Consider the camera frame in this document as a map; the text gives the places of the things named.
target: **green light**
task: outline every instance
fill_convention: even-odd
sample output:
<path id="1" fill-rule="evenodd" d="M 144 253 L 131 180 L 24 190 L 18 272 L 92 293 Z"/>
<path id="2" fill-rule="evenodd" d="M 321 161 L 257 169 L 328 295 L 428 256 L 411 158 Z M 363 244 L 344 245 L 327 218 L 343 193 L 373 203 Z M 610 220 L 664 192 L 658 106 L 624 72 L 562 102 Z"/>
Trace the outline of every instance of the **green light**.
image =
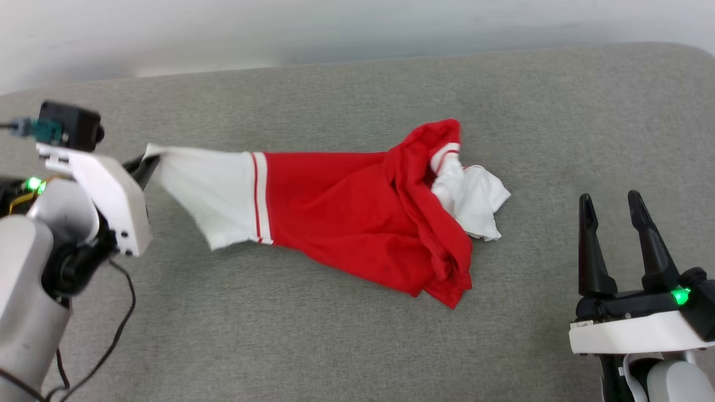
<path id="1" fill-rule="evenodd" d="M 35 190 L 39 189 L 41 184 L 42 184 L 42 179 L 38 179 L 37 177 L 30 177 L 25 182 L 25 188 L 28 190 L 35 191 Z"/>
<path id="2" fill-rule="evenodd" d="M 673 295 L 673 297 L 675 297 L 675 303 L 678 303 L 678 305 L 683 305 L 686 301 L 688 301 L 689 293 L 690 289 L 688 288 L 678 288 L 671 290 L 671 294 Z"/>

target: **gray fabric surface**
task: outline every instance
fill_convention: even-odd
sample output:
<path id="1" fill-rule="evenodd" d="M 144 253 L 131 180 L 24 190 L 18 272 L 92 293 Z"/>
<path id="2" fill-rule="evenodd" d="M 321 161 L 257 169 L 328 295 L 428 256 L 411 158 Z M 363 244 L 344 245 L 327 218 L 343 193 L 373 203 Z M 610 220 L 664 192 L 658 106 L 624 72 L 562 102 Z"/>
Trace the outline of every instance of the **gray fabric surface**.
<path id="1" fill-rule="evenodd" d="M 148 142 L 378 151 L 454 117 L 463 162 L 513 193 L 496 217 L 502 240 L 475 242 L 474 289 L 451 311 L 292 250 L 210 253 L 152 185 L 155 240 L 120 260 L 137 311 L 73 401 L 600 401 L 598 359 L 568 342 L 582 192 L 622 290 L 642 275 L 632 188 L 681 270 L 715 275 L 715 61 L 699 50 L 622 44 L 94 82 L 0 97 L 0 120 L 36 114 L 45 98 L 99 110 L 99 151 L 120 160 Z M 0 136 L 0 149 L 3 173 L 42 173 L 32 143 Z M 73 381 L 128 305 L 111 268 L 77 298 L 62 342 Z M 715 355 L 700 356 L 715 373 Z M 58 382 L 52 369 L 46 386 Z"/>

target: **red fabric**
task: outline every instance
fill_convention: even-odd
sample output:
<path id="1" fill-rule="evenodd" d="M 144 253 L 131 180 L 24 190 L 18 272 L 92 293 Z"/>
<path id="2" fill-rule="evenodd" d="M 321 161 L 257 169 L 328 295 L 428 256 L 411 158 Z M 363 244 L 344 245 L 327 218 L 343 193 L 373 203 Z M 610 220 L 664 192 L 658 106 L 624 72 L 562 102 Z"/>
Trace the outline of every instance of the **red fabric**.
<path id="1" fill-rule="evenodd" d="M 415 129 L 387 152 L 269 153 L 266 199 L 276 245 L 451 308 L 471 289 L 472 242 L 430 191 L 430 158 L 459 123 Z"/>

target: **white wall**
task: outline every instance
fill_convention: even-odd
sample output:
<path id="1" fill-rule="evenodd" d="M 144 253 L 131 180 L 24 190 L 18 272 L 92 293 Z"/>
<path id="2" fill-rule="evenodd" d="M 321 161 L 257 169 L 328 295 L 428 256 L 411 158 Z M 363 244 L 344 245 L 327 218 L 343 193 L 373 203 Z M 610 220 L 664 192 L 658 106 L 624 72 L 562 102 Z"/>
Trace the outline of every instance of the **white wall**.
<path id="1" fill-rule="evenodd" d="M 643 40 L 715 53 L 715 1 L 0 0 L 0 94 L 112 77 Z"/>

